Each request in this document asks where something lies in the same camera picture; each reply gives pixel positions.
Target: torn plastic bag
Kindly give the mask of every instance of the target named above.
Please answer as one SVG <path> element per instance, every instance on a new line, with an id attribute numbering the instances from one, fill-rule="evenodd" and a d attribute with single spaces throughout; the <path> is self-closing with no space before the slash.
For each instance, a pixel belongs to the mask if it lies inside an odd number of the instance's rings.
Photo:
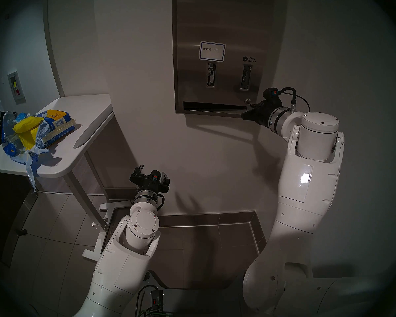
<path id="1" fill-rule="evenodd" d="M 2 121 L 2 147 L 5 153 L 10 156 L 13 161 L 24 164 L 27 169 L 28 178 L 31 185 L 35 188 L 35 178 L 32 171 L 32 161 L 37 162 L 38 156 L 42 153 L 48 152 L 49 149 L 42 149 L 42 138 L 48 134 L 49 125 L 47 122 L 42 121 L 38 126 L 37 135 L 35 137 L 35 145 L 27 150 L 19 139 L 18 134 L 13 130 L 16 119 L 15 112 L 7 111 L 3 116 Z"/>

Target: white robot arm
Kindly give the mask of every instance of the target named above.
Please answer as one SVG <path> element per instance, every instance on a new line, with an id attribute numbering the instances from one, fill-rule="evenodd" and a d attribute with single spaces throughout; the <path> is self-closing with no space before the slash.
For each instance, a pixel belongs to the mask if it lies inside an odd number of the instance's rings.
<path id="1" fill-rule="evenodd" d="M 291 108 L 283 107 L 278 97 L 286 90 L 293 92 Z M 311 240 L 339 180 L 345 144 L 339 120 L 319 112 L 295 112 L 293 88 L 269 88 L 263 96 L 242 118 L 280 135 L 288 149 L 270 238 L 245 274 L 245 302 L 276 316 L 313 316 L 335 309 L 340 316 L 365 308 L 379 290 L 376 278 L 315 279 L 310 261 Z"/>
<path id="2" fill-rule="evenodd" d="M 139 186 L 130 216 L 122 218 L 103 249 L 88 295 L 75 316 L 121 316 L 144 279 L 160 238 L 157 213 L 164 201 L 157 207 L 158 196 L 168 192 L 170 180 L 156 170 L 141 174 L 143 167 L 136 167 L 130 177 Z"/>

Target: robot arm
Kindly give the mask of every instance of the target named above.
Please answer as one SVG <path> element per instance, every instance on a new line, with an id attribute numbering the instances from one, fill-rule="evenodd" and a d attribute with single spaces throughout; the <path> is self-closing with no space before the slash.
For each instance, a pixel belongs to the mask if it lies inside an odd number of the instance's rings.
<path id="1" fill-rule="evenodd" d="M 278 97 L 286 90 L 293 92 L 290 108 L 282 106 Z M 288 149 L 279 180 L 277 214 L 271 235 L 245 274 L 243 292 L 249 307 L 260 312 L 280 313 L 278 303 L 292 283 L 313 279 L 311 240 L 336 192 L 344 136 L 338 132 L 339 121 L 333 116 L 295 112 L 293 88 L 269 88 L 263 97 L 264 100 L 243 113 L 242 118 L 281 136 L 288 141 Z"/>
<path id="2" fill-rule="evenodd" d="M 130 177 L 139 187 L 130 215 L 122 218 L 103 249 L 88 295 L 75 316 L 121 316 L 144 279 L 160 238 L 157 214 L 164 201 L 157 207 L 159 193 L 168 192 L 170 180 L 156 170 L 141 174 L 143 167 L 136 167 Z"/>

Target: label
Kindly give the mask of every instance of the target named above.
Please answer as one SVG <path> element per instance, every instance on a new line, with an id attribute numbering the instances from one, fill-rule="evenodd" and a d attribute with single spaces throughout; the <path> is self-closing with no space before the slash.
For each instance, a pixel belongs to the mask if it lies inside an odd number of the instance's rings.
<path id="1" fill-rule="evenodd" d="M 63 118 L 57 119 L 56 121 L 53 122 L 53 125 L 58 128 L 61 125 L 63 125 L 65 123 L 65 120 Z"/>
<path id="2" fill-rule="evenodd" d="M 226 45 L 222 43 L 201 42 L 200 60 L 223 62 Z"/>
<path id="3" fill-rule="evenodd" d="M 257 60 L 254 57 L 247 57 L 247 56 L 244 56 L 242 58 L 242 60 L 245 61 L 245 62 L 251 62 L 251 63 L 256 63 L 257 62 Z"/>
<path id="4" fill-rule="evenodd" d="M 65 115 L 66 115 L 66 113 L 64 111 L 47 110 L 47 117 L 53 118 L 54 120 L 64 117 Z"/>

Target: handwritten label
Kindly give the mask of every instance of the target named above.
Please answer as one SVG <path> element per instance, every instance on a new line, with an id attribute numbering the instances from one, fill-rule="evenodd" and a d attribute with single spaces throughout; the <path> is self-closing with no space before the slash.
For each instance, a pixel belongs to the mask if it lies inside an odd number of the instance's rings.
<path id="1" fill-rule="evenodd" d="M 226 45 L 222 43 L 201 42 L 200 60 L 223 62 Z"/>

